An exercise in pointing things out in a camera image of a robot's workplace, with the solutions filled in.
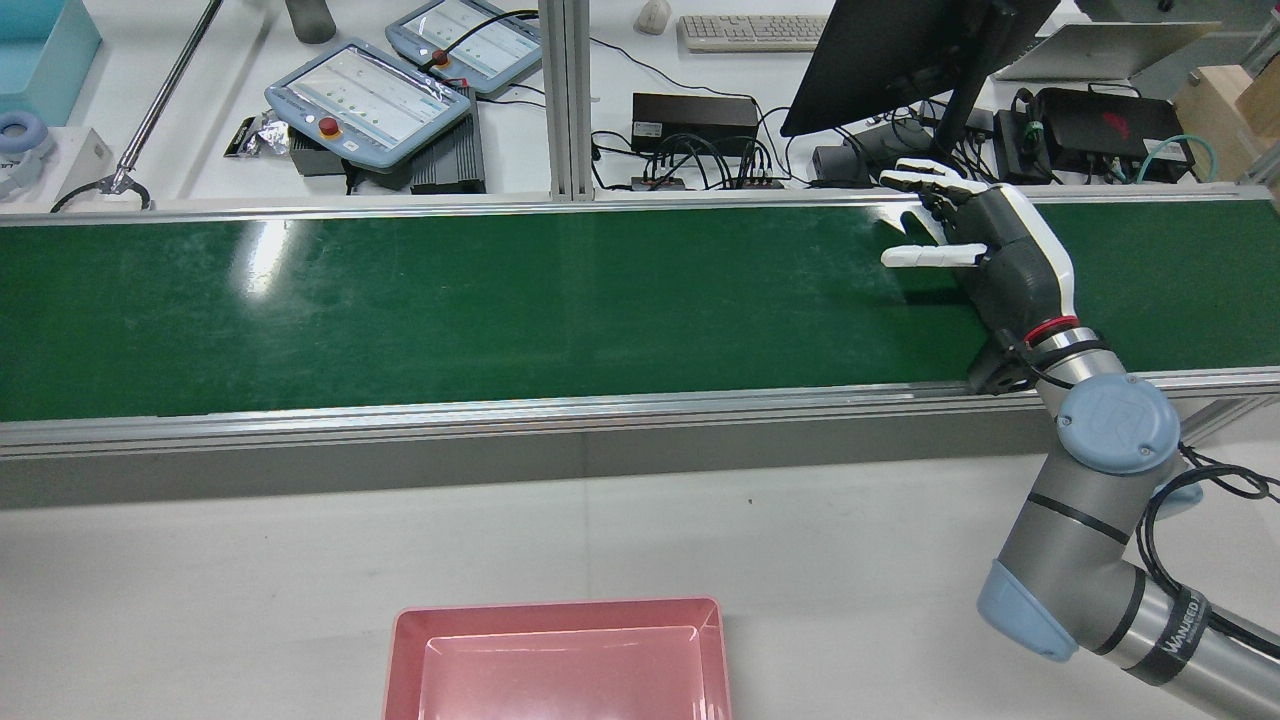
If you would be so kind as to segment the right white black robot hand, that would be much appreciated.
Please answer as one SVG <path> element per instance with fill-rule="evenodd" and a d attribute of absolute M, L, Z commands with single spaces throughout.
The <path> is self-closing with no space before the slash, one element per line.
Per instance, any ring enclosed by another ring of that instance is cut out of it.
<path fill-rule="evenodd" d="M 1073 260 L 1018 187 L 920 158 L 899 159 L 878 182 L 918 196 L 934 241 L 884 250 L 884 266 L 956 270 L 986 327 L 1029 346 L 1080 325 Z"/>

